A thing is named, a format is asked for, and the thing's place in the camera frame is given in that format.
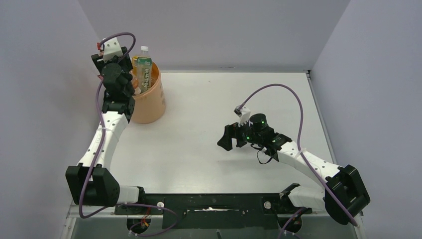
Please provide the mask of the orange plastic bin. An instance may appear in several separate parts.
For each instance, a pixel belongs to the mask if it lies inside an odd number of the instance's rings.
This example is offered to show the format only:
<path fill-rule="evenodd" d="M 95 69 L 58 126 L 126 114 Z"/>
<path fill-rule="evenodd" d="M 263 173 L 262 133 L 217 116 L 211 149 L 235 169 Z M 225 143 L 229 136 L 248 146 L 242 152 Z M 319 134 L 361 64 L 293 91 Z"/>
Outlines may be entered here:
<path fill-rule="evenodd" d="M 166 98 L 161 80 L 161 71 L 155 62 L 152 63 L 151 88 L 136 95 L 134 112 L 131 122 L 138 124 L 148 124 L 157 121 L 163 116 L 166 110 Z"/>

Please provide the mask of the green label clear bottle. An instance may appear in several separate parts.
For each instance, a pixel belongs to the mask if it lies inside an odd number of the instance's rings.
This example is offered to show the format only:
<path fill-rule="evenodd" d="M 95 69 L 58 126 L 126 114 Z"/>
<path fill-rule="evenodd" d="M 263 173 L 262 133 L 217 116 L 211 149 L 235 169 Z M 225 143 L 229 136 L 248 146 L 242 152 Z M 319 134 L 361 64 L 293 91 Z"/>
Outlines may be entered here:
<path fill-rule="evenodd" d="M 151 72 L 152 72 L 152 59 L 149 55 L 148 46 L 141 46 L 141 52 L 136 57 L 136 76 L 139 81 L 139 88 L 144 93 L 151 87 Z"/>

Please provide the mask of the orange drink bottle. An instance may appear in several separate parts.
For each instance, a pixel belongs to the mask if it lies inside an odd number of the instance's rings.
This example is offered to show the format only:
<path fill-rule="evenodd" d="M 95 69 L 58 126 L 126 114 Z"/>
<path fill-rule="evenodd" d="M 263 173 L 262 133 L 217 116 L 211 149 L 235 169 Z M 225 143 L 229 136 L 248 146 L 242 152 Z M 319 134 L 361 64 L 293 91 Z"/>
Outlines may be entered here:
<path fill-rule="evenodd" d="M 139 87 L 139 80 L 137 79 L 137 77 L 135 75 L 133 75 L 133 74 L 131 74 L 131 75 L 132 75 L 131 83 L 132 83 L 133 88 L 134 88 L 134 94 L 139 95 L 139 94 L 141 94 L 141 89 Z"/>

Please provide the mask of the yellow juice bottle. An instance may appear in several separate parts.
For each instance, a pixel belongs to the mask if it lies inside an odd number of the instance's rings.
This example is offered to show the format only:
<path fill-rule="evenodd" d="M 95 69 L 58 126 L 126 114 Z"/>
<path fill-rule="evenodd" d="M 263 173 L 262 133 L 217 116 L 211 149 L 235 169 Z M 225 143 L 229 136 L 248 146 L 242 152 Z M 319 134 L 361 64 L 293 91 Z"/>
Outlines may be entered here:
<path fill-rule="evenodd" d="M 133 56 L 133 57 L 132 57 L 132 59 L 131 59 L 132 66 L 133 66 L 132 73 L 133 73 L 135 76 L 137 75 L 137 58 L 138 58 L 138 56 L 137 56 L 137 55 L 135 55 L 135 56 Z"/>

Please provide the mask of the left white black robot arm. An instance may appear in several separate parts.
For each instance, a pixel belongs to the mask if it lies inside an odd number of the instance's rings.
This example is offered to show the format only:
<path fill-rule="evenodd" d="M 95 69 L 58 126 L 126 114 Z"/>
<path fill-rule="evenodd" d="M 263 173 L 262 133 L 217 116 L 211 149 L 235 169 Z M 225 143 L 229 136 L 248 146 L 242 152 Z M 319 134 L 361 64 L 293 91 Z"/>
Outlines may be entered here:
<path fill-rule="evenodd" d="M 122 47 L 123 58 L 117 55 L 92 55 L 104 87 L 103 103 L 96 103 L 100 123 L 84 156 L 76 166 L 69 166 L 65 177 L 76 205 L 114 207 L 140 203 L 145 192 L 139 186 L 123 186 L 109 171 L 114 151 L 122 132 L 134 112 L 134 88 L 131 80 L 131 59 Z"/>

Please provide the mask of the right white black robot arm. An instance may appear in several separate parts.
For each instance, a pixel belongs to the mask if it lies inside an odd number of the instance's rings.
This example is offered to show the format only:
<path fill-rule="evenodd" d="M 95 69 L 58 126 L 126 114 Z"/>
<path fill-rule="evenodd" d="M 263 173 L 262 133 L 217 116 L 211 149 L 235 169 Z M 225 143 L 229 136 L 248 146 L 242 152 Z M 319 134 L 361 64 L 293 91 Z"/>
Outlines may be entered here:
<path fill-rule="evenodd" d="M 230 151 L 233 147 L 256 145 L 270 159 L 284 163 L 320 185 L 310 189 L 292 184 L 280 198 L 282 210 L 291 213 L 300 207 L 327 212 L 342 225 L 351 223 L 370 202 L 370 196 L 358 170 L 323 160 L 299 145 L 288 136 L 275 132 L 264 114 L 254 114 L 249 120 L 240 120 L 224 127 L 217 145 Z"/>

